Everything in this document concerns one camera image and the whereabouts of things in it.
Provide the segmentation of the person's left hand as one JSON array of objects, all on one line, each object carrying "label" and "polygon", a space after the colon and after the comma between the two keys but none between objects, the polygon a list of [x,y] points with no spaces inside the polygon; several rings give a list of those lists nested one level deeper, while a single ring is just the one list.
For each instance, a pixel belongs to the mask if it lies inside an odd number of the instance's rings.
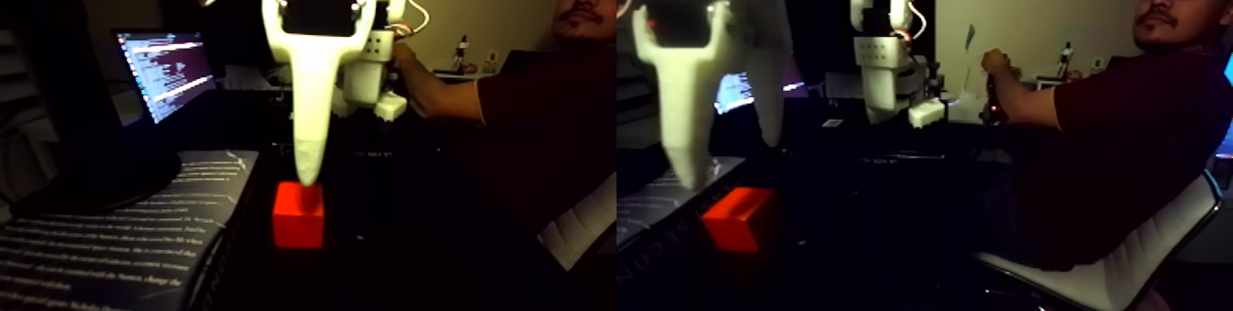
[{"label": "person's left hand", "polygon": [[989,84],[993,86],[1009,86],[1009,84],[1017,81],[1011,62],[1002,51],[986,51],[981,56],[980,64],[988,73]]}]

